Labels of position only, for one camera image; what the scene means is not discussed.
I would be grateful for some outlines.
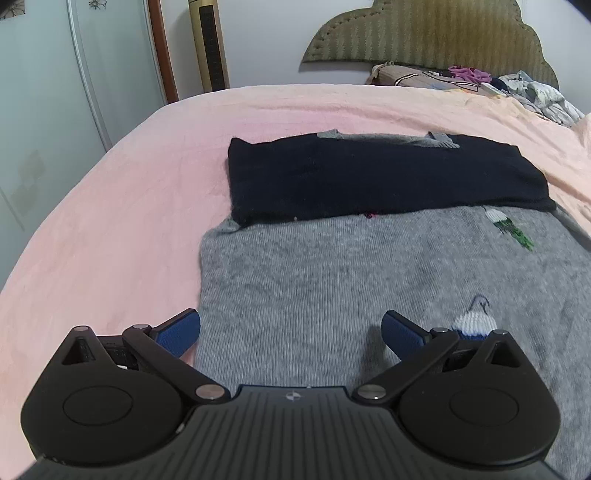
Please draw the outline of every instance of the pink bedsheet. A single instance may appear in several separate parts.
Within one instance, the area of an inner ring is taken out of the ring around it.
[[[546,174],[551,196],[591,232],[591,116],[569,130],[512,99],[354,85],[247,87],[162,108],[51,213],[0,293],[0,478],[33,461],[20,409],[73,326],[116,335],[197,306],[200,239],[230,211],[230,139],[332,128],[435,130],[518,145]]]

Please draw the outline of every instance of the white wall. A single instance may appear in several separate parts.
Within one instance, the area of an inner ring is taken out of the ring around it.
[[[591,112],[591,23],[567,0],[517,0],[524,21],[540,36],[566,98]],[[316,31],[339,13],[371,0],[218,0],[230,85],[357,83],[370,70],[363,63],[304,64]],[[162,0],[168,46],[182,97],[200,91],[188,0]]]
[[[161,0],[161,6],[178,97],[182,100],[203,93],[189,15],[189,0]]]

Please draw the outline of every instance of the gray ribbed knit fabric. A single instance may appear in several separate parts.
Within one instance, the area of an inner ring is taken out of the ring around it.
[[[400,134],[342,134],[336,128],[326,132],[318,132],[320,138],[338,138],[365,142],[390,143],[393,145],[414,145],[415,147],[460,148],[447,134],[429,132],[424,137]]]
[[[535,245],[503,234],[482,207],[253,225],[203,238],[196,367],[229,387],[354,387],[397,360],[380,322],[398,310],[450,326],[476,294],[510,330],[562,414],[549,463],[591,471],[591,254],[550,213],[501,209]]]

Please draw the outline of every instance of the headboard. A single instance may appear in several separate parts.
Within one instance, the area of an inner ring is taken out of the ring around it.
[[[374,0],[318,30],[303,61],[392,61],[431,69],[524,70],[558,88],[540,39],[515,0]]]

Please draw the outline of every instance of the ribbed gray panel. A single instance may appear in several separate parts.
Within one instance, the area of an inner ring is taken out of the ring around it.
[[[300,397],[293,399],[296,392]],[[243,387],[200,407],[166,447],[141,460],[83,469],[37,462],[22,480],[557,480],[541,463],[463,470],[416,448],[382,408],[342,388]]]

